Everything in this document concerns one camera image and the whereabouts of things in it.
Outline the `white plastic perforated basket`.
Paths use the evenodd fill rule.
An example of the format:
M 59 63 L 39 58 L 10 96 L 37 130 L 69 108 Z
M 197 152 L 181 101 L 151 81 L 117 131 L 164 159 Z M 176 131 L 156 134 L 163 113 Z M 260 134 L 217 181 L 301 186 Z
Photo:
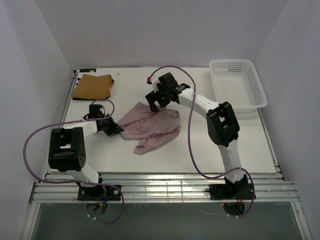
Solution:
M 209 62 L 214 101 L 228 102 L 235 112 L 252 112 L 268 101 L 252 61 L 219 59 Z

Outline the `black white striped tank top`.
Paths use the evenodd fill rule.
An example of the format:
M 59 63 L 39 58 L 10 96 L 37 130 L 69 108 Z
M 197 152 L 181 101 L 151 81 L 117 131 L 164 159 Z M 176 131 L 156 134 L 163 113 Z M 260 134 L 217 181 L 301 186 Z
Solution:
M 108 99 L 109 99 L 109 97 L 107 97 L 107 98 L 79 98 L 79 97 L 72 97 L 71 101 L 72 102 L 97 102 L 97 101 L 106 101 Z

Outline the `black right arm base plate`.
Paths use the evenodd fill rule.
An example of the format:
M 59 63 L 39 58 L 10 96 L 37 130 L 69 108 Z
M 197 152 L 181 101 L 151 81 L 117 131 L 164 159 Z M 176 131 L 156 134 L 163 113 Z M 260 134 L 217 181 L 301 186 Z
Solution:
M 251 200 L 256 198 L 251 183 L 239 190 L 232 190 L 227 184 L 210 184 L 205 192 L 210 194 L 211 200 Z

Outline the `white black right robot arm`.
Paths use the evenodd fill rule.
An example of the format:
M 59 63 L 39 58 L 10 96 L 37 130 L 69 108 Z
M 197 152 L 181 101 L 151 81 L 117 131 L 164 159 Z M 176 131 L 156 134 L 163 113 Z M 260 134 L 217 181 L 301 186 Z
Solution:
M 240 126 L 231 104 L 217 103 L 196 94 L 195 88 L 185 83 L 178 84 L 170 72 L 160 77 L 155 75 L 148 77 L 147 84 L 152 86 L 152 91 L 145 96 L 152 112 L 159 112 L 160 108 L 166 107 L 171 102 L 190 108 L 187 133 L 189 145 L 193 112 L 205 118 L 208 136 L 217 145 L 221 154 L 226 194 L 232 199 L 242 195 L 243 184 L 246 184 L 247 179 L 241 170 L 238 152 Z

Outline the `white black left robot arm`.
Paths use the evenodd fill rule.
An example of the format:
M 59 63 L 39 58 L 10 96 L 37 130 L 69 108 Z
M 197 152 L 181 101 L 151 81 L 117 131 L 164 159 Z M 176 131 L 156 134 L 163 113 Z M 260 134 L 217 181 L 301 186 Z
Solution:
M 101 104 L 89 105 L 87 117 L 74 125 L 54 128 L 50 134 L 48 163 L 51 169 L 66 172 L 77 184 L 89 188 L 88 193 L 100 200 L 106 195 L 106 187 L 100 184 L 101 175 L 86 163 L 85 139 L 98 132 L 112 137 L 124 130 L 106 113 Z

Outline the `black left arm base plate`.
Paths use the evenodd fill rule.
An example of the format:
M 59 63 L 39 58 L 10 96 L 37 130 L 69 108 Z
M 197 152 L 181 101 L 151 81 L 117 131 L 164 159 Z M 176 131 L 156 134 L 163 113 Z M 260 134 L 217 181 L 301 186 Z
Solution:
M 119 201 L 121 199 L 120 191 L 113 186 L 92 186 L 78 189 L 78 201 Z

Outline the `mauve tank top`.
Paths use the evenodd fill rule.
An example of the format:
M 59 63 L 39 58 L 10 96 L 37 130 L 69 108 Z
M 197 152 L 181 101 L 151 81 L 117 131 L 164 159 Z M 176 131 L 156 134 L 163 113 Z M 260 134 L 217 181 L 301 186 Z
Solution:
M 134 153 L 144 155 L 174 140 L 181 130 L 180 113 L 162 108 L 152 112 L 148 105 L 138 102 L 117 124 L 125 140 L 139 140 Z

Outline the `tan tank top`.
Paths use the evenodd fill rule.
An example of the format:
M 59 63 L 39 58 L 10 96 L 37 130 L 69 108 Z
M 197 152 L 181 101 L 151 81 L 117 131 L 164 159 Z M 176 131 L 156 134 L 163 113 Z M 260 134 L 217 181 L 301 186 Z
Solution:
M 110 74 L 93 76 L 84 74 L 76 84 L 72 97 L 85 99 L 103 99 L 111 96 L 111 87 L 115 80 Z

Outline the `aluminium rail frame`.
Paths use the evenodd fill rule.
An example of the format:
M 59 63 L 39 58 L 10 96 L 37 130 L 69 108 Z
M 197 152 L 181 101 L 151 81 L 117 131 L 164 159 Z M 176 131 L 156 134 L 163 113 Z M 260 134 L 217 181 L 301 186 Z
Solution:
M 253 173 L 257 202 L 288 202 L 291 204 L 301 237 L 312 238 L 306 222 L 300 197 L 295 183 L 283 178 L 277 167 L 275 173 Z M 205 189 L 210 184 L 222 184 L 222 179 L 205 179 L 191 174 L 130 174 L 104 173 L 103 179 L 109 184 L 122 186 L 127 204 L 151 203 L 208 203 L 210 194 Z M 73 183 L 35 183 L 28 204 L 27 217 L 21 239 L 31 239 L 40 206 L 43 203 L 77 203 L 78 187 Z

